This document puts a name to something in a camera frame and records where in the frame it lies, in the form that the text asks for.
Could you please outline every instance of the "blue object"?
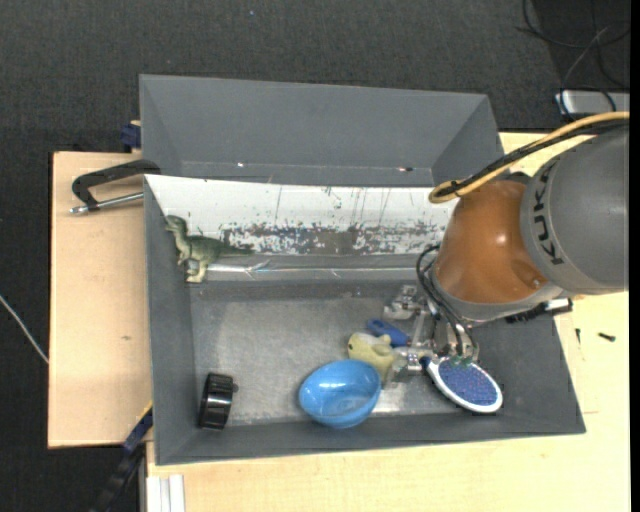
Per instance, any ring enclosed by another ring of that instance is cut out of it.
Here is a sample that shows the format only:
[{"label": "blue object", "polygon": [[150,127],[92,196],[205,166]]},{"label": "blue object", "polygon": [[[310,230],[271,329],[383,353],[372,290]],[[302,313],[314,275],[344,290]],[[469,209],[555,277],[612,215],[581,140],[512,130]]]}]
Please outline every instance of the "blue object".
[{"label": "blue object", "polygon": [[477,364],[455,364],[445,358],[420,360],[436,387],[452,402],[473,412],[492,413],[502,406],[502,391]]},{"label": "blue object", "polygon": [[380,320],[379,318],[372,318],[367,322],[367,329],[369,329],[376,336],[382,336],[383,334],[388,334],[391,337],[391,346],[395,347],[405,347],[411,336],[407,333],[402,332],[396,326],[391,325],[389,322],[385,322],[384,320]]},{"label": "blue object", "polygon": [[378,402],[382,382],[378,371],[354,359],[318,368],[303,382],[298,400],[314,420],[333,428],[362,423]]},{"label": "blue object", "polygon": [[149,408],[149,410],[145,413],[145,415],[140,418],[140,421],[133,427],[131,433],[127,436],[124,441],[124,451],[127,454],[131,454],[138,447],[138,445],[142,442],[142,438],[145,436],[147,431],[153,425],[153,409]]}]

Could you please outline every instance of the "yellow cable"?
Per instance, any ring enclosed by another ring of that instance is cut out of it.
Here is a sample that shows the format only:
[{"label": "yellow cable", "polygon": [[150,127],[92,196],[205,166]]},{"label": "yellow cable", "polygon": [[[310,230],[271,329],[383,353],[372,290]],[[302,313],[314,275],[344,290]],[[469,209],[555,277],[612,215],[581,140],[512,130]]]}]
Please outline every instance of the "yellow cable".
[{"label": "yellow cable", "polygon": [[[572,131],[575,131],[575,130],[579,130],[580,128],[582,128],[584,126],[587,126],[587,125],[596,124],[596,123],[603,123],[603,122],[607,122],[607,121],[623,121],[623,120],[627,120],[627,119],[629,119],[629,112],[607,112],[605,114],[596,114],[594,116],[585,117],[585,118],[580,119],[578,121],[574,121],[571,124],[568,124],[568,125],[565,125],[565,126],[563,126],[561,128],[558,128],[557,130],[554,130],[550,134],[548,134],[548,135],[542,137],[541,139],[538,139],[537,141],[533,142],[530,145],[530,147],[535,148],[536,146],[539,146],[539,145],[544,144],[546,142],[552,141],[553,139],[562,137],[563,135],[571,133]],[[429,194],[429,201],[434,203],[434,204],[445,203],[447,201],[451,201],[452,199],[455,199],[456,197],[460,197],[460,196],[463,196],[465,194],[468,194],[472,190],[475,190],[478,187],[481,187],[482,185],[484,185],[487,181],[492,180],[498,174],[500,174],[502,171],[504,171],[505,169],[511,167],[513,164],[515,164],[516,162],[518,162],[522,158],[524,158],[524,156],[518,158],[517,160],[514,160],[513,162],[510,162],[510,163],[508,163],[506,165],[503,165],[503,166],[497,168],[496,170],[490,172],[486,176],[483,176],[482,178],[478,178],[477,180],[472,181],[468,185],[466,185],[464,187],[461,187],[456,192],[452,192],[450,194],[446,194],[446,195],[440,196],[439,192],[444,188],[447,188],[447,187],[450,187],[451,185],[454,185],[457,180],[451,180],[451,181],[447,181],[447,182],[441,183],[440,185],[438,185],[436,188],[434,188],[431,191],[431,194]]]}]

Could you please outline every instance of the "small toy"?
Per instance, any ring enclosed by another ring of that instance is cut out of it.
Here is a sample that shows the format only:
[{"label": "small toy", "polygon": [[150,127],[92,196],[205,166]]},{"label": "small toy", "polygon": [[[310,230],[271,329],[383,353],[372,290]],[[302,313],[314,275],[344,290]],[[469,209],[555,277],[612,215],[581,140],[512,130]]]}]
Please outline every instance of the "small toy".
[{"label": "small toy", "polygon": [[254,252],[250,247],[233,247],[215,238],[188,235],[187,223],[175,215],[167,215],[165,220],[167,221],[166,230],[173,233],[176,238],[176,247],[180,251],[178,265],[182,265],[187,260],[198,262],[198,270],[187,270],[187,274],[189,274],[187,282],[189,283],[201,283],[209,264],[214,263],[218,258],[240,254],[248,255]]},{"label": "small toy", "polygon": [[391,337],[388,334],[376,337],[356,332],[349,338],[347,352],[349,359],[364,361],[378,370],[383,381],[386,381],[389,369],[398,356],[391,348]]},{"label": "small toy", "polygon": [[391,338],[391,347],[393,348],[404,347],[411,341],[411,337],[408,334],[402,332],[389,322],[380,320],[379,318],[372,318],[369,320],[367,322],[367,329],[376,336],[389,336]]}]

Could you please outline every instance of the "gray carpet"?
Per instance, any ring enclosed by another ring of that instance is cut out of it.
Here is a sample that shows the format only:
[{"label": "gray carpet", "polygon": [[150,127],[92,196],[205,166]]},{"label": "gray carpet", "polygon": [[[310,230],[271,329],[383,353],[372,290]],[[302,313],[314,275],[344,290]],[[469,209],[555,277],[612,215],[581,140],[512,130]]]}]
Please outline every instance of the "gray carpet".
[{"label": "gray carpet", "polygon": [[[625,91],[631,74],[631,2],[532,0],[541,27],[553,41],[550,54],[567,88]],[[585,47],[592,46],[585,52]]]},{"label": "gray carpet", "polygon": [[[606,3],[629,16],[630,0]],[[556,36],[588,39],[572,2],[535,7]],[[551,98],[576,55],[524,26],[520,0],[5,0],[0,293],[46,347],[48,154],[122,150],[120,127],[139,116],[139,73],[479,92],[503,130],[555,128]],[[622,43],[607,63],[628,84]],[[595,68],[585,61],[577,79],[602,86]],[[0,510],[86,510],[118,449],[47,451],[47,368],[4,310],[0,350]],[[118,510],[134,509],[129,492]]]}]

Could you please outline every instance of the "gray bin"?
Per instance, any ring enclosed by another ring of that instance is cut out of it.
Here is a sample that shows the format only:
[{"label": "gray bin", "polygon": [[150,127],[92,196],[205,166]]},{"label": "gray bin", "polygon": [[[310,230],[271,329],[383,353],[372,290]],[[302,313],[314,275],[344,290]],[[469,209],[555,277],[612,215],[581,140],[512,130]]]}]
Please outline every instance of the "gray bin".
[{"label": "gray bin", "polygon": [[[433,186],[502,154],[481,95],[143,76],[141,101],[144,157],[174,176]],[[158,464],[584,432],[550,317],[477,329],[481,364],[504,388],[495,415],[462,411],[415,377],[392,412],[350,430],[315,424],[298,386],[346,357],[346,337],[415,280],[411,266],[388,280],[187,285],[164,226],[145,185]],[[196,425],[209,371],[240,386],[222,432]]]}]

